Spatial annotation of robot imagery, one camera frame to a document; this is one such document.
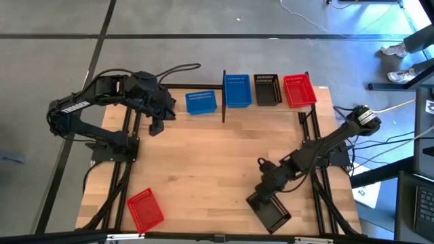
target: white cable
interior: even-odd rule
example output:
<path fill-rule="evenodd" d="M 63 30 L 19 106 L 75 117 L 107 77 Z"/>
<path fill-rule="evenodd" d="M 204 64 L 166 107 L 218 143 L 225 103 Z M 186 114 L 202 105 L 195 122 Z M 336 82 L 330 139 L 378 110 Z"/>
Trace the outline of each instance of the white cable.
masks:
<path fill-rule="evenodd" d="M 384 152 L 382 152 L 382 153 L 380 153 L 380 154 L 377 154 L 377 155 L 373 156 L 372 158 L 366 160 L 364 163 L 362 163 L 361 165 L 355 167 L 354 169 L 357 169 L 358 167 L 360 167 L 360 166 L 366 164 L 367 162 L 371 161 L 372 159 L 375 159 L 375 158 L 378 157 L 378 156 L 381 156 L 381 155 L 383 155 L 383 154 L 385 154 L 385 153 L 388 153 L 388 152 L 390 152 L 390 151 L 392 151 L 392 150 L 395 150 L 396 148 L 400 148 L 400 147 L 402 147 L 403 145 L 405 145 L 405 144 L 407 144 L 407 143 L 411 143 L 411 142 L 415 141 L 416 139 L 418 139 L 418 138 L 424 136 L 425 134 L 427 134 L 428 132 L 430 132 L 430 131 L 433 130 L 433 129 L 434 129 L 434 126 L 430 127 L 429 129 L 427 129 L 426 131 L 422 132 L 421 134 L 418 134 L 415 138 L 413 138 L 413 139 L 411 139 L 411 140 L 409 140 L 409 141 L 407 141 L 407 142 L 404 142 L 403 144 L 400 144 L 400 145 L 398 145 L 398 146 L 395 146 L 395 147 L 390 148 L 390 149 L 388 149 L 388 150 L 386 150 L 386 151 L 384 151 Z"/>
<path fill-rule="evenodd" d="M 387 11 L 386 11 L 382 16 L 380 16 L 378 19 L 376 19 L 376 20 L 373 21 L 371 24 L 367 25 L 365 28 L 361 29 L 359 32 L 355 33 L 354 35 L 357 35 L 357 34 L 361 33 L 362 31 L 364 31 L 365 29 L 367 29 L 369 26 L 373 25 L 373 23 L 375 23 L 375 22 L 379 21 L 381 18 L 383 18 L 383 17 L 384 17 L 384 16 L 385 16 L 385 15 L 386 15 L 386 14 L 387 14 L 391 9 L 392 9 L 393 5 L 394 5 L 395 3 L 397 3 L 398 1 L 401 1 L 401 0 L 397 0 L 396 2 L 392 3 L 391 6 L 388 8 L 388 10 L 387 10 Z M 283 5 L 283 0 L 280 0 L 280 6 L 282 6 L 282 8 L 286 9 L 287 11 L 289 11 L 291 14 L 294 14 L 294 15 L 296 15 L 296 16 L 300 16 L 301 18 L 304 18 L 307 22 L 313 24 L 313 25 L 316 26 L 316 27 L 321 28 L 321 29 L 322 29 L 323 31 L 325 31 L 326 33 L 330 33 L 329 30 L 327 30 L 326 28 L 320 26 L 319 24 L 314 23 L 312 20 L 309 20 L 308 18 L 304 17 L 302 14 L 295 13 L 295 12 L 291 11 L 289 8 L 285 7 L 285 6 Z M 337 35 L 340 35 L 340 36 L 342 36 L 342 37 L 351 37 L 351 36 L 354 36 L 354 35 L 348 36 L 348 35 L 343 35 L 343 34 L 339 34 L 339 33 L 337 33 Z"/>
<path fill-rule="evenodd" d="M 409 104 L 409 103 L 414 102 L 414 101 L 416 101 L 416 99 L 411 99 L 410 101 L 403 102 L 403 103 L 401 103 L 401 104 L 398 104 L 398 105 L 395 105 L 395 106 L 392 106 L 392 107 L 390 107 L 390 108 L 386 108 L 386 109 L 383 109 L 383 110 L 375 111 L 375 110 L 372 110 L 372 109 L 371 109 L 371 111 L 372 111 L 373 113 L 384 113 L 384 112 L 387 112 L 387 111 L 392 110 L 392 109 L 395 109 L 395 108 L 399 108 L 400 106 L 403 106 L 403 105 Z"/>
<path fill-rule="evenodd" d="M 316 27 L 319 27 L 319 28 L 323 29 L 326 33 L 329 33 L 329 31 L 328 31 L 326 28 L 324 28 L 324 27 L 322 27 L 322 26 L 320 26 L 320 25 L 318 25 L 318 24 L 312 22 L 312 20 L 309 20 L 308 18 L 304 17 L 302 14 L 294 13 L 294 12 L 291 11 L 289 8 L 285 7 L 285 6 L 283 5 L 283 2 L 282 2 L 282 1 L 283 1 L 283 0 L 280 0 L 280 6 L 282 6 L 282 8 L 288 10 L 291 14 L 294 14 L 294 15 L 300 16 L 301 18 L 304 18 L 307 22 L 313 24 L 313 25 L 316 26 Z"/>
<path fill-rule="evenodd" d="M 331 5 L 332 7 L 334 7 L 335 9 L 342 10 L 342 9 L 346 9 L 346 8 L 348 8 L 349 6 L 353 5 L 354 3 L 357 3 L 358 1 L 359 1 L 359 0 L 355 0 L 354 2 L 348 4 L 347 6 L 344 6 L 344 7 L 336 7 L 335 5 L 333 5 L 332 1 L 330 1 L 330 2 L 327 3 L 327 4 L 330 4 L 330 5 Z"/>

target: white sneaker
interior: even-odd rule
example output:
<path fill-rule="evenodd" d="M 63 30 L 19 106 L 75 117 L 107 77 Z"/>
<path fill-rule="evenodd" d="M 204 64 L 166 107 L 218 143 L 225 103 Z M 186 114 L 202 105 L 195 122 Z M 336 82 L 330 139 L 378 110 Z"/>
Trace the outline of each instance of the white sneaker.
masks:
<path fill-rule="evenodd" d="M 387 78 L 394 83 L 400 83 L 402 81 L 411 81 L 416 76 L 413 68 L 401 70 L 397 72 L 390 72 L 387 74 Z"/>
<path fill-rule="evenodd" d="M 386 55 L 396 55 L 398 57 L 405 57 L 407 56 L 409 53 L 407 52 L 406 49 L 406 45 L 404 45 L 404 43 L 398 44 L 398 45 L 393 45 L 393 46 L 382 46 L 380 49 L 384 54 Z"/>

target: white label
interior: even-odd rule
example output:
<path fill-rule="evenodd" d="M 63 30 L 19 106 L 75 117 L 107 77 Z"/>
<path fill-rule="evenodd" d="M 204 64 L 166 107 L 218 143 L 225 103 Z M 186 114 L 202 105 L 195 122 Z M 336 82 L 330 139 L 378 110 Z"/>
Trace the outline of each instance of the white label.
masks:
<path fill-rule="evenodd" d="M 363 172 L 369 171 L 365 166 L 360 166 L 357 163 L 354 163 L 354 175 L 361 174 Z M 381 182 L 377 182 L 371 185 L 362 186 L 359 188 L 353 189 L 353 196 L 356 201 L 367 205 L 368 207 L 375 208 L 377 204 L 378 193 L 380 192 Z"/>
<path fill-rule="evenodd" d="M 360 121 L 360 124 L 365 125 L 367 122 L 371 121 L 375 117 L 376 117 L 376 115 L 372 113 L 370 116 L 368 116 L 364 120 Z"/>
<path fill-rule="evenodd" d="M 366 117 L 372 114 L 372 110 L 368 109 L 368 111 L 364 112 L 362 115 L 360 115 L 357 119 L 361 122 Z"/>
<path fill-rule="evenodd" d="M 79 102 L 77 104 L 74 104 L 74 105 L 70 106 L 69 108 L 63 109 L 62 112 L 64 112 L 64 113 L 71 113 L 71 112 L 76 111 L 77 109 L 84 108 L 84 107 L 89 106 L 89 105 L 90 105 L 89 102 L 82 101 L 82 102 Z"/>
<path fill-rule="evenodd" d="M 425 105 L 425 112 L 434 115 L 434 102 L 427 100 L 427 104 Z"/>

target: wooden table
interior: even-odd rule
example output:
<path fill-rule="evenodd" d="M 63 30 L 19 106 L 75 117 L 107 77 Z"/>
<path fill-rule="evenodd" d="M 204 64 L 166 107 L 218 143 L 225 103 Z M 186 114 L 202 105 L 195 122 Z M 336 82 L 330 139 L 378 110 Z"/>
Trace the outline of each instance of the wooden table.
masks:
<path fill-rule="evenodd" d="M 314 87 L 314 91 L 320 131 L 326 136 L 337 128 L 330 93 L 326 87 Z M 267 235 L 245 201 L 260 183 L 256 160 L 264 157 L 277 163 L 300 148 L 303 134 L 295 112 L 310 108 L 290 109 L 282 88 L 282 104 L 256 106 L 254 101 L 248 108 L 227 108 L 226 123 L 222 123 L 222 91 L 216 90 L 215 113 L 195 116 L 186 112 L 184 95 L 198 90 L 170 92 L 177 99 L 176 120 L 165 121 L 161 134 L 150 137 L 151 119 L 142 116 L 140 150 L 132 166 L 127 199 L 152 188 L 165 216 L 164 222 L 152 231 Z M 124 114 L 124 106 L 107 106 L 102 127 L 120 130 Z M 106 200 L 112 172 L 113 163 L 103 163 L 89 175 L 77 227 L 87 224 Z M 361 232 L 348 175 L 338 167 L 329 167 L 328 173 L 334 203 L 350 225 Z M 289 182 L 286 188 L 297 184 L 298 181 Z M 310 180 L 295 192 L 277 196 L 292 219 L 275 235 L 319 234 Z M 114 226 L 116 210 L 112 208 L 110 227 Z M 331 232 L 324 204 L 322 210 L 325 229 Z M 127 207 L 121 230 L 136 231 Z"/>

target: gray floor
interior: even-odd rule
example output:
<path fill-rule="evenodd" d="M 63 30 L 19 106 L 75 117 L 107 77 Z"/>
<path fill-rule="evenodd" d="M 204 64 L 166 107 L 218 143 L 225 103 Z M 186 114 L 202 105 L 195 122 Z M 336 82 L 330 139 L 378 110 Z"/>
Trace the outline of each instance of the gray floor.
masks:
<path fill-rule="evenodd" d="M 332 34 L 356 34 L 388 10 L 389 4 L 358 3 L 345 10 L 321 1 L 283 1 Z M 109 0 L 0 1 L 1 33 L 99 33 Z M 361 34 L 410 34 L 398 5 Z M 324 34 L 301 17 L 265 0 L 124 0 L 118 1 L 110 34 L 129 33 L 288 33 Z M 33 231 L 62 141 L 45 122 L 51 100 L 81 89 L 96 40 L 0 39 L 0 148 L 20 153 L 26 163 L 0 162 L 0 236 Z M 422 53 L 403 60 L 378 53 L 382 41 L 337 40 L 106 40 L 96 72 L 128 68 L 158 73 L 178 64 L 200 62 L 199 70 L 168 77 L 166 82 L 220 83 L 228 73 L 296 74 L 309 71 L 314 85 L 330 88 L 335 105 L 367 104 L 374 110 L 414 98 L 413 92 L 367 91 L 370 82 L 425 59 Z M 103 108 L 86 110 L 83 120 L 100 124 Z M 414 104 L 380 114 L 382 129 L 372 140 L 414 130 Z M 357 151 L 370 157 L 387 146 Z M 412 145 L 377 158 L 393 162 L 412 154 Z M 72 230 L 81 200 L 81 183 L 90 150 L 74 143 L 47 231 Z M 368 163 L 369 168 L 378 164 Z M 396 183 L 385 182 L 378 209 L 394 215 Z M 389 232 L 362 222 L 363 231 L 388 239 Z"/>

